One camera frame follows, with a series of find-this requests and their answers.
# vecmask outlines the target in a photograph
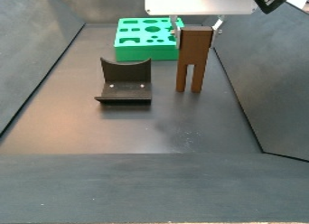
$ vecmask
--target brown wooden block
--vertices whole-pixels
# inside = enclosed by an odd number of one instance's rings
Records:
[[[199,93],[203,85],[203,73],[207,62],[209,47],[214,30],[209,26],[189,26],[181,28],[179,64],[176,76],[176,91],[186,88],[187,66],[194,65],[191,77],[191,92]]]

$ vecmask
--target hole in green block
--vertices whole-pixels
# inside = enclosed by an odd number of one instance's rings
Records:
[[[139,21],[138,20],[126,20],[123,21],[124,24],[136,24]]]
[[[156,33],[156,32],[159,32],[159,27],[156,27],[156,26],[148,26],[148,27],[146,27],[144,28],[144,30],[148,32],[148,33]]]
[[[128,43],[128,42],[136,42],[136,43],[139,43],[140,42],[140,38],[120,38],[119,39],[119,42],[120,43]]]
[[[170,35],[168,36],[168,40],[172,41],[172,42],[175,42],[176,41],[175,36]]]
[[[158,21],[154,20],[154,19],[143,20],[143,22],[144,22],[144,23],[158,23]]]
[[[172,26],[166,28],[168,32],[171,32],[174,30]]]

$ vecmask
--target black curved bracket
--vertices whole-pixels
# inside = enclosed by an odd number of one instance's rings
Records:
[[[151,59],[138,64],[118,64],[102,60],[106,84],[100,97],[104,102],[151,102]]]

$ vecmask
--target green foam block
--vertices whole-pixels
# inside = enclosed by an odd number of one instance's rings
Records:
[[[115,38],[116,61],[172,61],[179,57],[168,18],[122,18]]]

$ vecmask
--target floor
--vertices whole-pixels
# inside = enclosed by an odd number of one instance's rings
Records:
[[[0,140],[0,154],[261,153],[211,50],[203,92],[175,91],[175,61],[152,62],[151,106],[102,106],[100,57],[114,25],[87,25]]]
[[[203,92],[102,106],[114,25],[87,25],[0,140],[0,223],[308,222],[309,164],[262,154],[217,55]]]

